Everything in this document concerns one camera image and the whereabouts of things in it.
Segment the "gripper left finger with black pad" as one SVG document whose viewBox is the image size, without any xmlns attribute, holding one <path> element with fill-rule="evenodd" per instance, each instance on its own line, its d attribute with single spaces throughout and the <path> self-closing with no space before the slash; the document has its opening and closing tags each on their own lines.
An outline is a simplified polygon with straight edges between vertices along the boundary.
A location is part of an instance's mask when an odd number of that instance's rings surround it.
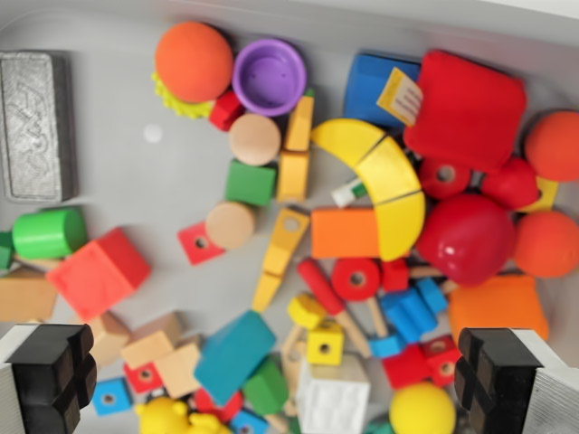
<svg viewBox="0 0 579 434">
<path fill-rule="evenodd" d="M 72 433 L 96 387 L 89 325 L 17 324 L 1 338 L 1 431 Z"/>
</svg>

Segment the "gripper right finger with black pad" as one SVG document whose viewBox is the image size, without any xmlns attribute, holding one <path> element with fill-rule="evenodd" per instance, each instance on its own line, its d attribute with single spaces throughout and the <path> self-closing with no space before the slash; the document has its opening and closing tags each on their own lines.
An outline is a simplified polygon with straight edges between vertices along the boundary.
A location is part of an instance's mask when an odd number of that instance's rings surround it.
<svg viewBox="0 0 579 434">
<path fill-rule="evenodd" d="M 576 433 L 578 369 L 531 329 L 464 328 L 454 388 L 478 433 Z"/>
</svg>

